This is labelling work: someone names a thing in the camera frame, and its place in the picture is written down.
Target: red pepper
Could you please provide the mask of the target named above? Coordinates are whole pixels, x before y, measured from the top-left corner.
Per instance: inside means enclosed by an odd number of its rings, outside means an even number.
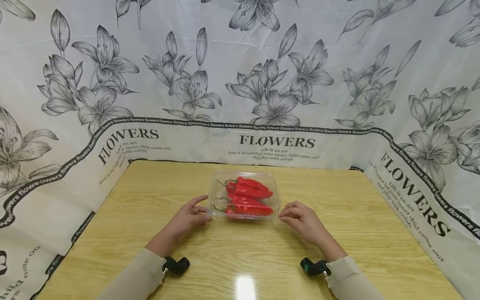
[[[225,190],[227,190],[227,192],[233,192],[235,190],[235,183],[233,181],[227,182]]]
[[[243,178],[241,176],[238,176],[237,180],[229,180],[228,182],[229,183],[234,182],[236,184],[245,185],[245,186],[254,188],[256,190],[261,190],[261,191],[268,191],[269,190],[266,186],[264,186],[263,184],[259,183],[256,180],[249,179],[249,178]]]
[[[240,215],[269,216],[273,209],[255,199],[229,194],[230,206]]]
[[[252,187],[249,187],[246,185],[240,185],[240,184],[235,185],[235,189],[233,193],[238,196],[243,196],[243,197],[253,198],[253,199],[268,199],[273,195],[271,191],[256,190]]]

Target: wood grain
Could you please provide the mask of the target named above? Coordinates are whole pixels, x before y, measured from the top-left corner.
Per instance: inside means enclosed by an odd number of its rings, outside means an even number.
[[[153,161],[129,166],[39,299],[94,299],[181,205],[208,193],[220,169],[272,173],[282,206],[312,207],[387,299],[461,299],[360,172]],[[150,299],[334,299],[322,276],[299,265],[321,254],[278,221],[216,219],[172,256],[191,267]]]

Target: finger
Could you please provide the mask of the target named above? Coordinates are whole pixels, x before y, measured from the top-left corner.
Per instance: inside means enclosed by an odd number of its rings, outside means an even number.
[[[200,202],[202,202],[203,200],[205,200],[207,198],[208,198],[208,195],[202,195],[202,196],[195,197],[187,203],[187,206],[188,207],[194,207],[195,205],[199,204]]]
[[[210,222],[211,217],[204,214],[198,214],[192,216],[192,224],[196,226],[205,226],[208,222]]]
[[[288,203],[285,207],[285,208],[289,208],[289,207],[299,207],[299,208],[305,208],[306,206],[304,204],[302,204],[301,202],[298,202],[298,201],[293,201],[293,202],[290,202]]]
[[[192,213],[193,213],[194,215],[199,214],[199,213],[204,213],[204,214],[206,214],[206,213],[207,213],[207,208],[206,208],[206,207],[203,207],[203,206],[195,206],[195,207],[192,209]]]
[[[278,214],[279,218],[283,216],[289,216],[295,219],[300,219],[303,216],[303,210],[298,207],[289,207],[284,209],[280,214]]]
[[[300,231],[300,227],[302,226],[302,223],[300,221],[289,216],[281,217],[280,221],[292,226],[296,231]]]

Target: hand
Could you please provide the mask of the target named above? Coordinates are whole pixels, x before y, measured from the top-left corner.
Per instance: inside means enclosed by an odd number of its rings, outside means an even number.
[[[288,203],[278,215],[280,220],[292,226],[308,243],[318,245],[327,229],[313,209],[298,201]]]
[[[206,215],[206,207],[196,205],[207,198],[207,195],[198,196],[182,206],[145,248],[165,258],[173,247],[188,235],[195,226],[206,226],[212,219]]]
[[[327,262],[348,256],[328,232],[313,209],[298,201],[288,203],[278,215],[282,222],[292,226],[308,243],[317,246]]]

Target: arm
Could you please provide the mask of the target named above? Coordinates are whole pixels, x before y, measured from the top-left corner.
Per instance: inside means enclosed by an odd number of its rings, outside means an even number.
[[[98,296],[97,300],[145,300],[162,284],[165,257],[195,226],[206,226],[211,218],[206,208],[196,206],[206,196],[192,199],[141,249],[135,259]]]
[[[285,206],[278,217],[282,222],[295,228],[304,240],[315,245],[322,252],[332,272],[327,279],[328,287],[337,299],[384,299],[311,208],[300,202],[291,202]]]

